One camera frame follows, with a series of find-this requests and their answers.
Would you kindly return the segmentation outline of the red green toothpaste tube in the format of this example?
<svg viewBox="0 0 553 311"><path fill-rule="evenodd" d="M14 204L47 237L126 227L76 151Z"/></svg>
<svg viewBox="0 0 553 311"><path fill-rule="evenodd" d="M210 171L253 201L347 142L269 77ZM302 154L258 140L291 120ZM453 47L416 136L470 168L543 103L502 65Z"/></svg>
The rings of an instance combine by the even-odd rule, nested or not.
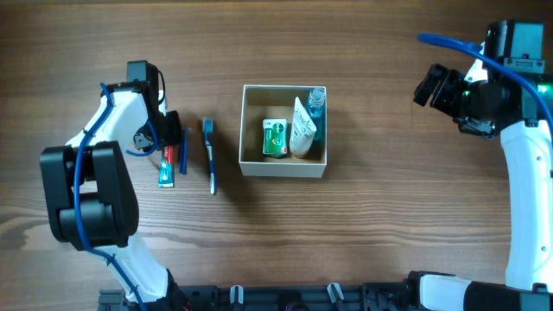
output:
<svg viewBox="0 0 553 311"><path fill-rule="evenodd" d="M173 146L164 147L160 163L160 172L158 178L158 187L173 187L174 186L174 161L173 161Z"/></svg>

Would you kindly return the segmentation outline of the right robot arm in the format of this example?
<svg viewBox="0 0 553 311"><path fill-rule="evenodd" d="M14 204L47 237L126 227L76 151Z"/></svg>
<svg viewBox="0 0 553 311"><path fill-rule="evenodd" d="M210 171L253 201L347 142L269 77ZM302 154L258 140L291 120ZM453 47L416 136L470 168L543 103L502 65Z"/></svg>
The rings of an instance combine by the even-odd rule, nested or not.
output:
<svg viewBox="0 0 553 311"><path fill-rule="evenodd" d="M511 242L504 284L410 272L408 305L421 310L552 308L552 77L540 22L488 25L481 44L421 33L420 42L474 58L467 73L432 65L414 101L448 115L461 133L500 140L508 170Z"/></svg>

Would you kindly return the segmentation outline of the blue mouthwash bottle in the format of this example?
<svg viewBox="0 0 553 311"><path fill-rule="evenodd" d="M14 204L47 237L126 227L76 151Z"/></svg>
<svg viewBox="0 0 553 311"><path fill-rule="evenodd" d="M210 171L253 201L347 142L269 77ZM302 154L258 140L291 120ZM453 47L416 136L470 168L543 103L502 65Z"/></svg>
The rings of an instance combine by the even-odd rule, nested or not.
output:
<svg viewBox="0 0 553 311"><path fill-rule="evenodd" d="M324 137L326 93L323 88L314 88L308 95L307 112L316 126L314 143L321 143Z"/></svg>

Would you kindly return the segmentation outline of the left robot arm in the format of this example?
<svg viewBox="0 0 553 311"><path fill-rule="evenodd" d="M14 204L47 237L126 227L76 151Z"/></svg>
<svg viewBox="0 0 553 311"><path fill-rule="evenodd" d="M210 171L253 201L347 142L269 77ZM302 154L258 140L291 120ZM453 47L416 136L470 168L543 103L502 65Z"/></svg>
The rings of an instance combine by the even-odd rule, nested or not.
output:
<svg viewBox="0 0 553 311"><path fill-rule="evenodd" d="M146 60L127 64L126 80L102 84L99 109L66 144L40 157L54 237L101 260L124 290L129 310L189 310L192 305L137 232L139 205L124 160L181 141L176 111L162 111L162 73Z"/></svg>

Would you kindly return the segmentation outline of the white cream tube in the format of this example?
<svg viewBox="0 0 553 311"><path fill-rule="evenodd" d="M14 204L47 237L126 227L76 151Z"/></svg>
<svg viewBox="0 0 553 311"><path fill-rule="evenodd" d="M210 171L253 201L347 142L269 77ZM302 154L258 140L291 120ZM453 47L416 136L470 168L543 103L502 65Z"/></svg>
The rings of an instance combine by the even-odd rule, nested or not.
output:
<svg viewBox="0 0 553 311"><path fill-rule="evenodd" d="M302 101L296 97L290 132L290 152L298 158L305 157L314 141L316 125L304 108Z"/></svg>

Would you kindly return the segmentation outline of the green soap box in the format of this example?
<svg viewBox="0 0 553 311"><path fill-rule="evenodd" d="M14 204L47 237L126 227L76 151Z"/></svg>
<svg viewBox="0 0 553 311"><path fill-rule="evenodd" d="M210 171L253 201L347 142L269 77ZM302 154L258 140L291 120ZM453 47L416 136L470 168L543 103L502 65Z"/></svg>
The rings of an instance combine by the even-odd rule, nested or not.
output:
<svg viewBox="0 0 553 311"><path fill-rule="evenodd" d="M263 156L282 158L288 154L287 120L264 119Z"/></svg>

